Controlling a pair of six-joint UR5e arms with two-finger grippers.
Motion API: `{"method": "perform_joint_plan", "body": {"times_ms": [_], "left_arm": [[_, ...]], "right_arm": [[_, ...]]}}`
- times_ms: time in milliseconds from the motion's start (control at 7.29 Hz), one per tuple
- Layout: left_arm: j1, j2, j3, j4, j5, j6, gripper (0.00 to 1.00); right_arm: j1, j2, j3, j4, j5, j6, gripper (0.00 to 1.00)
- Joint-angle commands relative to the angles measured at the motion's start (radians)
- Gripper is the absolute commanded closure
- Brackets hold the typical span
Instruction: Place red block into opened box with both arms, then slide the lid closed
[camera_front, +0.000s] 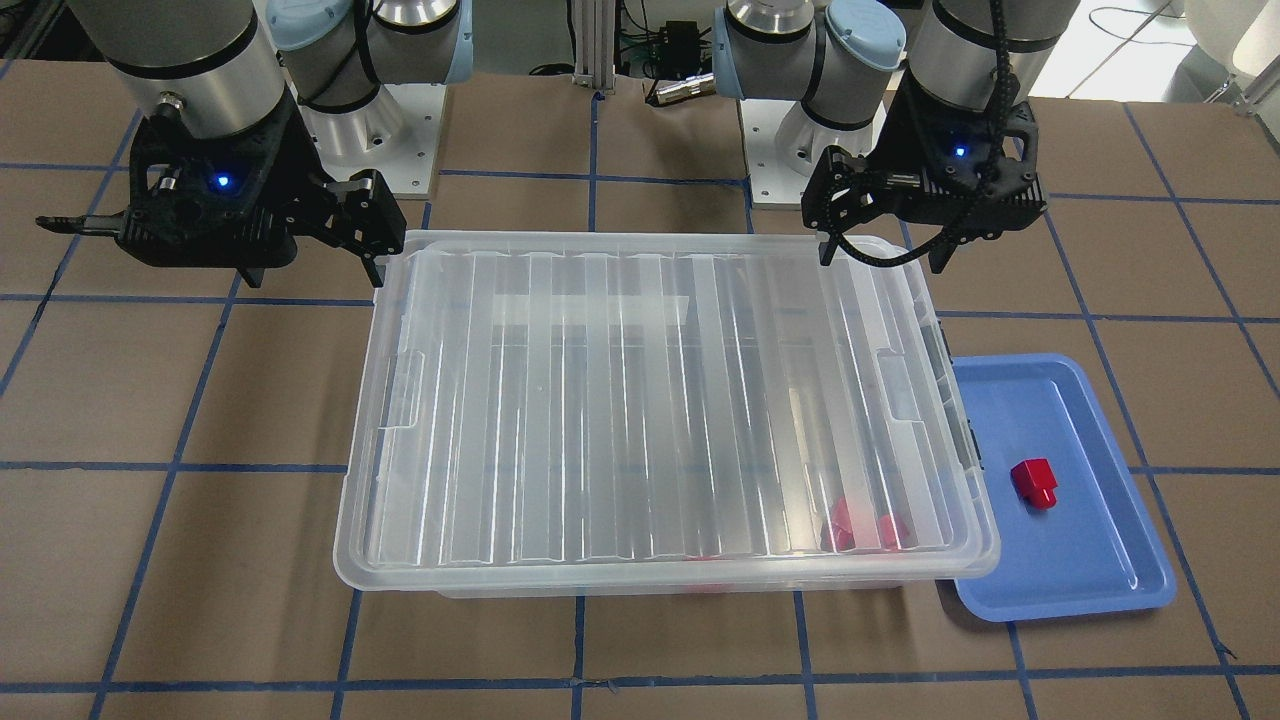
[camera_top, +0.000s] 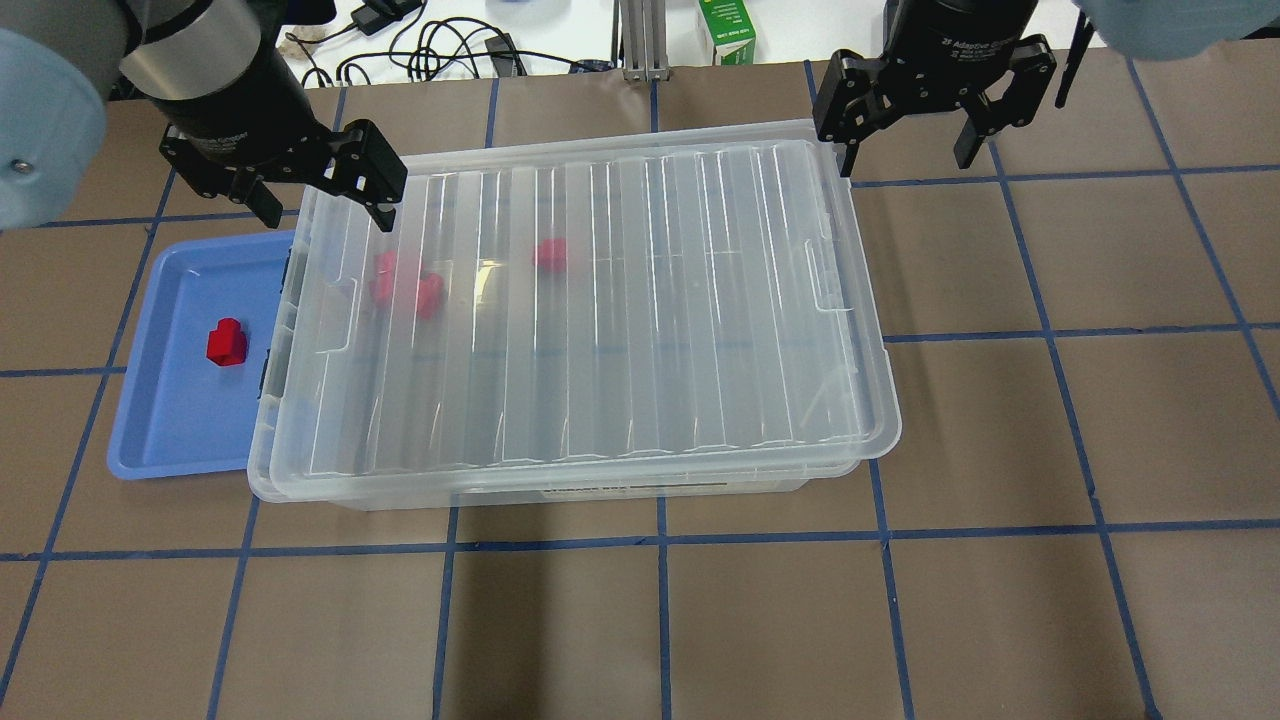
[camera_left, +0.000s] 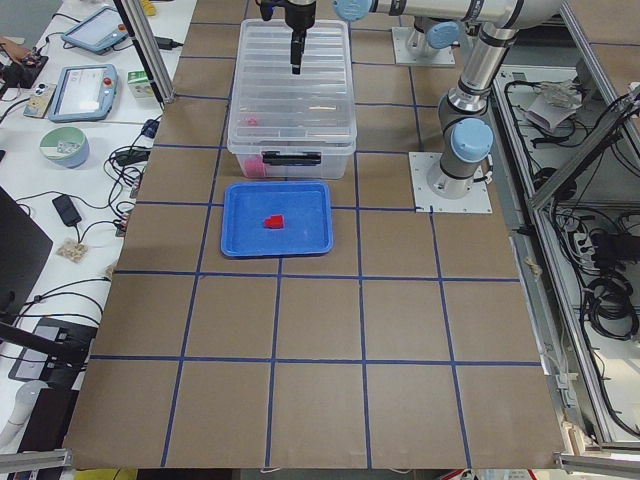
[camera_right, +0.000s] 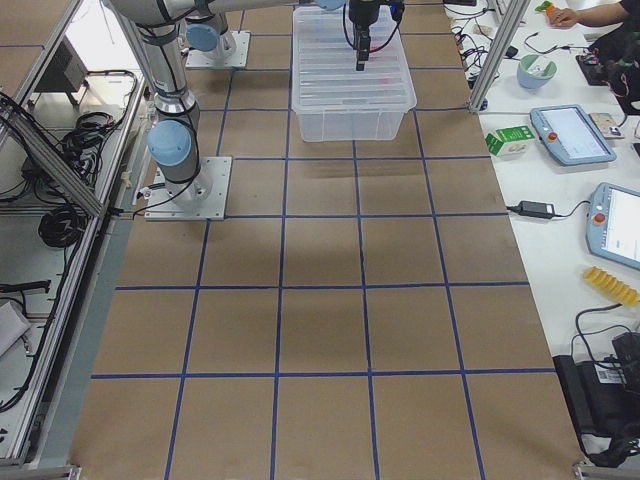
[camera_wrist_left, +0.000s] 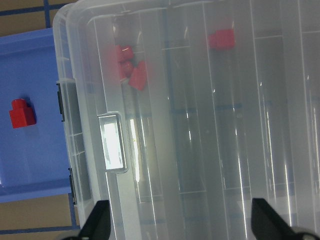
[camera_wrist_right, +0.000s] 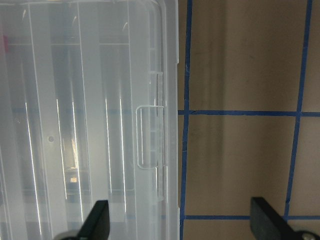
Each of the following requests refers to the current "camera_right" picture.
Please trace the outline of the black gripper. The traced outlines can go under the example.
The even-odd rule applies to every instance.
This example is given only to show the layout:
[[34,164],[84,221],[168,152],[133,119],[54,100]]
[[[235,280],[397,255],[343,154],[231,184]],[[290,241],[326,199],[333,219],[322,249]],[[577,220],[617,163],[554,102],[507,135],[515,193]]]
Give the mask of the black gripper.
[[378,21],[378,0],[349,0],[348,15],[355,35],[356,70],[363,71],[369,59],[371,38],[369,28]]

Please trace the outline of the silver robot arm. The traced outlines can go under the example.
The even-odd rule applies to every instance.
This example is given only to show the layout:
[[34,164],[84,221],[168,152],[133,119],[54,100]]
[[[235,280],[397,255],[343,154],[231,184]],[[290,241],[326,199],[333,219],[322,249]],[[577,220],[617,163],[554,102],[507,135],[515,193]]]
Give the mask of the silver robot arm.
[[235,53],[236,40],[229,30],[225,13],[196,10],[184,18],[189,47],[211,58],[225,58]]
[[155,90],[158,123],[147,136],[151,156],[164,175],[167,200],[194,211],[211,196],[214,181],[200,157],[197,127],[200,107],[189,89],[179,45],[179,25],[193,18],[206,31],[191,45],[217,48],[217,35],[227,27],[226,14],[284,6],[284,1],[113,1],[114,13],[135,27],[129,40],[142,49],[146,79]]

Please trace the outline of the person hand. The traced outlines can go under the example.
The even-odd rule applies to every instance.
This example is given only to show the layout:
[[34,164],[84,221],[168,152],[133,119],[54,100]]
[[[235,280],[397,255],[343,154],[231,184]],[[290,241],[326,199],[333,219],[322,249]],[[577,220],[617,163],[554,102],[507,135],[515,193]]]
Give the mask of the person hand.
[[547,18],[555,28],[569,28],[579,22],[578,12],[569,8],[548,10]]

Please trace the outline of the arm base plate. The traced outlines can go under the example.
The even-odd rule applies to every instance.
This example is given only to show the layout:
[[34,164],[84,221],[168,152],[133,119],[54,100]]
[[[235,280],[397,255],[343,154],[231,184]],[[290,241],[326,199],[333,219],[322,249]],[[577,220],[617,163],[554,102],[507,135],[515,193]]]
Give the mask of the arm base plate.
[[185,192],[179,194],[181,188],[169,183],[166,188],[164,174],[159,167],[155,172],[155,183],[164,185],[144,196],[148,208],[143,211],[149,221],[199,221],[223,220],[232,158],[201,157],[200,173]]
[[227,31],[219,36],[212,32],[188,30],[189,53],[186,68],[192,70],[245,69],[251,33]]

